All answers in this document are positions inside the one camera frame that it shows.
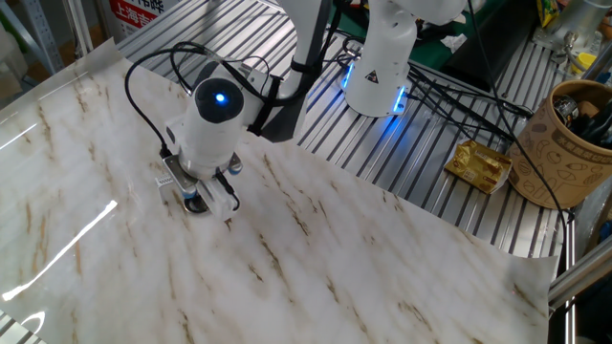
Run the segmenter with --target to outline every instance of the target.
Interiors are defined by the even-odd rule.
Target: white marble sheet
[[[290,142],[243,136],[230,221],[164,204],[130,65],[107,43],[0,112],[0,309],[44,312],[48,343],[546,341],[555,258],[499,251]],[[146,70],[132,88],[160,126],[186,108]]]

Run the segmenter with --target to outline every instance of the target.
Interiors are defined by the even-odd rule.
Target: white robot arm
[[[456,18],[466,0],[370,0],[361,59],[342,81],[348,105],[370,117],[404,112],[409,90],[407,64],[417,38],[416,18],[436,25]]]
[[[297,35],[287,80],[268,79],[239,62],[210,56],[186,113],[166,130],[179,153],[165,157],[164,164],[188,210],[209,209],[226,220],[238,209],[239,199],[224,173],[237,173],[242,167],[234,149],[244,127],[272,142],[289,140],[299,132],[306,95],[320,75],[331,1],[278,0]],[[369,4],[370,28],[363,55],[351,67],[353,76],[346,87],[349,105],[366,115],[377,113],[380,104],[390,108],[388,104],[404,91],[407,61],[416,39],[412,14],[441,24],[454,18],[465,0],[370,0]],[[372,82],[372,71],[376,82]]]

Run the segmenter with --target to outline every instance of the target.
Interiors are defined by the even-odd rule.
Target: gold wrapper
[[[508,179],[512,160],[505,155],[473,140],[459,143],[446,170],[476,186],[485,193],[493,193]]]

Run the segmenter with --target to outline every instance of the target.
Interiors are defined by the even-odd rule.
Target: metal slatted platform
[[[185,40],[205,44],[231,58],[262,56],[273,74],[286,75],[295,49],[295,30],[282,11],[255,0],[183,1],[121,42],[119,48],[135,61]],[[341,53],[342,40],[340,35],[334,38],[328,58]],[[561,82],[550,54],[526,40],[498,80],[500,94],[535,109]],[[256,59],[247,63],[266,70]],[[182,73],[188,82],[195,80],[202,64],[201,58],[184,63]],[[176,81],[167,56],[151,59],[143,66]],[[487,196],[444,171],[451,148],[463,137],[422,101],[411,99],[401,116],[369,118],[355,113],[346,105],[339,87],[345,72],[338,63],[324,65],[321,78],[309,94],[308,115],[297,144],[511,254],[560,254],[563,233],[556,211],[531,204],[508,184]],[[439,83],[462,88],[434,71],[426,74]],[[453,118],[477,124],[437,97],[426,84],[422,87]],[[411,93],[417,97],[420,94],[414,88]],[[505,129],[493,103],[468,96],[456,98]],[[518,133],[526,120],[509,116]],[[469,132],[493,149],[507,149],[507,143],[496,135],[475,128]]]

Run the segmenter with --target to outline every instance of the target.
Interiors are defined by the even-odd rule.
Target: brown paper cup
[[[612,98],[612,90],[594,81],[562,82],[544,99],[518,136],[527,155],[555,192],[561,208],[568,208],[582,202],[612,174],[612,151],[577,137],[561,123],[553,108],[553,97],[563,95],[576,102],[588,100],[603,109]],[[508,154],[513,160],[509,180],[514,188],[535,204],[557,208],[515,143]]]

